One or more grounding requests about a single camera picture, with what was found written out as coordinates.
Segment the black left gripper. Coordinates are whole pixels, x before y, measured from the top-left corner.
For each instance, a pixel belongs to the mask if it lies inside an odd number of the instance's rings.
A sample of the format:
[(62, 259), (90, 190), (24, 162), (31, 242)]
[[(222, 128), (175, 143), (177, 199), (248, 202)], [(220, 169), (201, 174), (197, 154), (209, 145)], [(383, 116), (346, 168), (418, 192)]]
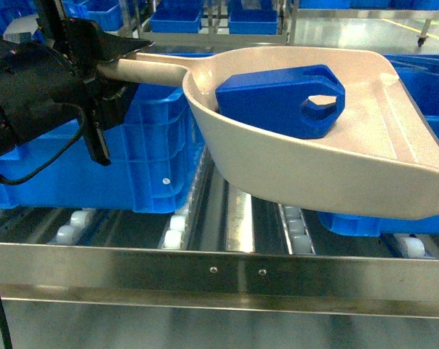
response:
[[(78, 122), (91, 160), (108, 166), (109, 150), (103, 130), (124, 123), (139, 84), (126, 81), (104, 81), (99, 86), (96, 62), (91, 50), (84, 46), (90, 38), (88, 20), (68, 17), (61, 1), (35, 1), (39, 14), (38, 24), (46, 43), (52, 45), (71, 64), (72, 71), (84, 84), (86, 103)], [(121, 37), (101, 33), (101, 62), (111, 63), (132, 52), (149, 47), (150, 40)]]

